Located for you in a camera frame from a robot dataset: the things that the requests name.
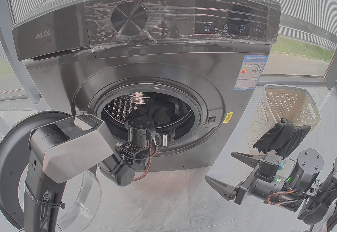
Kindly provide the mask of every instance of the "barcode sticker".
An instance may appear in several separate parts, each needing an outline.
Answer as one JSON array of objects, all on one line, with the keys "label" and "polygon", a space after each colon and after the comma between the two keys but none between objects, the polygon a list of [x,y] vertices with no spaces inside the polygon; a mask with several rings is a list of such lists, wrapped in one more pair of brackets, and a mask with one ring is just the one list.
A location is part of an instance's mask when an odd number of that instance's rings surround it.
[{"label": "barcode sticker", "polygon": [[167,135],[163,134],[163,146],[167,147]]}]

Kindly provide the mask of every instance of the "control panel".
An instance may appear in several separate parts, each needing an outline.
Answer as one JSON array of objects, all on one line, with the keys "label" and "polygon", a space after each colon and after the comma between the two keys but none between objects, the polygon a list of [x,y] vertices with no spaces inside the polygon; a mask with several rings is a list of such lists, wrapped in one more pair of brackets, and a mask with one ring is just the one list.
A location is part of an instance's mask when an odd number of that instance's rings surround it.
[{"label": "control panel", "polygon": [[276,41],[270,7],[251,0],[87,0],[90,45],[140,40]]},{"label": "control panel", "polygon": [[247,0],[196,0],[195,34],[265,38],[268,7]]}]

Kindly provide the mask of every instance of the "qr code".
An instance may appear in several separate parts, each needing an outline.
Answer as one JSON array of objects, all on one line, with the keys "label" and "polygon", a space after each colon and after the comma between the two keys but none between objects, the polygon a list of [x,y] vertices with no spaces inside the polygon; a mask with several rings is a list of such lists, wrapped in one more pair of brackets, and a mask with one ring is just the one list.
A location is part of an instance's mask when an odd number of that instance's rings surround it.
[{"label": "qr code", "polygon": [[254,64],[252,73],[261,73],[264,64]]}]

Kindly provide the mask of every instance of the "laundry basket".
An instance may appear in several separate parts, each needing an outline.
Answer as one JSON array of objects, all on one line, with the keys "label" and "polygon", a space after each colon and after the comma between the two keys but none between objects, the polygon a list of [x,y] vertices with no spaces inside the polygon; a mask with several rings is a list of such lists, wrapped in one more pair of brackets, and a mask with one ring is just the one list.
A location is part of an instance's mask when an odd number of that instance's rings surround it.
[{"label": "laundry basket", "polygon": [[295,126],[311,125],[311,130],[321,122],[317,105],[307,90],[285,85],[265,85],[247,127],[248,144],[252,154],[264,155],[257,152],[253,145],[282,117],[286,117]]}]

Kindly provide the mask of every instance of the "gray tile floor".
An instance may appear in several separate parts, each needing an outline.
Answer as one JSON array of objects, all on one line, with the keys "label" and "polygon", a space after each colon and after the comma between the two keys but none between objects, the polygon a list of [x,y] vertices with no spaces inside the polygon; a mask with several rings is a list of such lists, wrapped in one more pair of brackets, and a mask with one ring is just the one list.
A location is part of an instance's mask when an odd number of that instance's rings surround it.
[{"label": "gray tile floor", "polygon": [[[323,156],[325,178],[337,156],[337,91],[323,86],[306,88],[319,106],[321,124],[313,129],[291,154],[296,158],[301,150],[312,147]],[[308,226],[296,220],[297,214],[276,206],[265,205],[248,197],[241,206],[227,202],[205,182],[205,175],[228,184],[244,180],[251,168],[230,156],[231,152],[249,153],[246,127],[255,110],[262,87],[258,87],[225,149],[212,167],[169,172],[150,172],[144,180],[121,188],[98,174],[102,186],[102,201],[91,225],[85,232],[113,231],[181,231],[181,232],[289,232],[303,231]],[[1,114],[5,120],[6,113]],[[9,114],[12,124],[25,113]],[[6,220],[0,219],[5,231]]]}]

